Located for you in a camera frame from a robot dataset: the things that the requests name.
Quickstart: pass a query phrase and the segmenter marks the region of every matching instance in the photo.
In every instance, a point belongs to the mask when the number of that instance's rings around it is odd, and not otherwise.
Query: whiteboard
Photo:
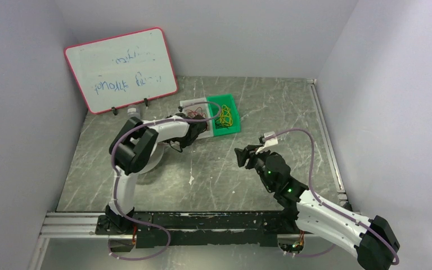
[[[160,28],[78,44],[64,55],[94,114],[178,90]]]

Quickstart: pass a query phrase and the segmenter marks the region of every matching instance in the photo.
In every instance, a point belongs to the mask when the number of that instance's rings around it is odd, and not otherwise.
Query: red frame
[[[124,37],[124,36],[126,36],[126,35],[132,35],[132,34],[141,33],[141,32],[145,32],[145,31],[149,31],[149,30],[154,30],[154,29],[159,29],[159,30],[161,31],[162,35],[163,35],[163,41],[165,42],[166,52],[168,53],[168,58],[170,59],[170,65],[171,65],[172,72],[173,72],[174,82],[175,82],[175,84],[176,84],[176,90],[175,90],[174,92],[167,93],[167,94],[162,94],[161,96],[151,97],[151,98],[148,99],[148,100],[154,100],[154,99],[157,99],[157,98],[160,98],[160,97],[166,97],[166,96],[169,96],[169,95],[172,95],[172,94],[175,94],[176,92],[178,92],[178,82],[176,81],[176,75],[175,75],[175,73],[174,73],[173,61],[171,60],[170,51],[169,51],[169,49],[168,49],[167,38],[165,37],[165,32],[163,31],[163,29],[161,29],[161,28],[159,28],[159,27],[153,27],[153,28],[149,28],[149,29],[145,29],[145,30],[140,30],[140,31],[136,31],[136,32],[128,33],[128,34],[116,35],[116,36],[114,36],[114,37],[110,37],[110,38],[102,38],[102,39],[98,39],[98,40],[94,40],[94,41],[90,41],[90,42],[85,42],[85,43],[81,43],[81,44],[77,44],[77,45],[69,46],[69,47],[66,47],[66,48],[64,49],[64,56],[65,56],[65,60],[67,61],[67,64],[68,64],[69,67],[70,67],[70,71],[72,71],[72,74],[74,75],[75,81],[77,82],[77,85],[78,85],[78,87],[79,87],[79,89],[80,89],[80,92],[82,93],[83,99],[85,100],[85,104],[87,105],[87,108],[88,108],[88,110],[89,110],[91,113],[93,113],[93,114],[102,114],[102,113],[106,113],[106,112],[108,112],[108,111],[111,111],[112,109],[109,108],[108,110],[98,111],[98,112],[94,112],[94,111],[92,111],[92,110],[90,109],[90,107],[88,106],[88,103],[87,103],[87,99],[85,98],[85,95],[84,95],[84,93],[83,93],[83,91],[82,91],[82,88],[80,87],[79,81],[77,80],[77,76],[75,75],[74,69],[72,68],[72,65],[71,65],[70,62],[69,62],[69,58],[67,57],[67,50],[70,49],[70,48],[79,47],[79,46],[86,45],[86,44],[90,44],[90,43],[95,43],[95,42],[100,42],[100,41],[106,41],[106,40],[108,40],[108,39]],[[134,102],[134,103],[129,103],[129,104],[126,104],[126,105],[121,105],[121,106],[119,106],[119,107],[116,107],[116,109],[124,108],[124,107],[127,107],[127,106],[130,105],[130,104],[138,104],[138,103],[141,103],[141,102],[143,102],[143,100],[142,100],[142,101],[137,101],[137,102]]]

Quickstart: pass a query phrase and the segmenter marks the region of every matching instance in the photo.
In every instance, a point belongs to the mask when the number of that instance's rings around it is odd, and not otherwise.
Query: gray marble tabletop
[[[232,94],[241,117],[241,132],[198,139],[178,153],[167,147],[161,162],[138,179],[136,210],[220,211],[282,209],[267,193],[254,170],[239,168],[234,148],[257,144],[264,132],[308,129],[315,139],[313,183],[316,191],[337,202],[337,180],[321,130],[310,87],[305,79],[243,77],[178,77],[178,93],[140,105],[142,118],[154,120],[176,113],[179,101]],[[85,118],[57,211],[101,212],[110,200],[113,170],[108,149],[127,120],[126,110]],[[280,137],[274,148],[307,184],[311,146],[301,132]]]

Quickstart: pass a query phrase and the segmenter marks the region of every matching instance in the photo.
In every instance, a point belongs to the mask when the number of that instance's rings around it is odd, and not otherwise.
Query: green tray
[[[236,103],[234,102],[234,98],[231,94],[222,94],[219,96],[212,96],[207,97],[206,100],[214,102],[218,104],[219,106],[226,105],[231,110],[231,118],[232,118],[232,126],[230,127],[221,127],[220,125],[217,125],[216,119],[213,120],[213,135],[221,136],[221,135],[227,135],[231,133],[238,133],[241,132],[241,120],[239,118],[239,113],[236,109]],[[210,107],[209,114],[211,117],[216,115],[218,113],[218,107],[212,104],[208,105]]]

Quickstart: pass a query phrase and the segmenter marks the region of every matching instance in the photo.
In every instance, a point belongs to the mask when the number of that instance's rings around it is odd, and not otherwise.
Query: yellow wire
[[[219,116],[219,122],[221,123],[221,125],[225,125],[227,127],[232,126],[231,109],[226,105],[221,106],[221,114]]]

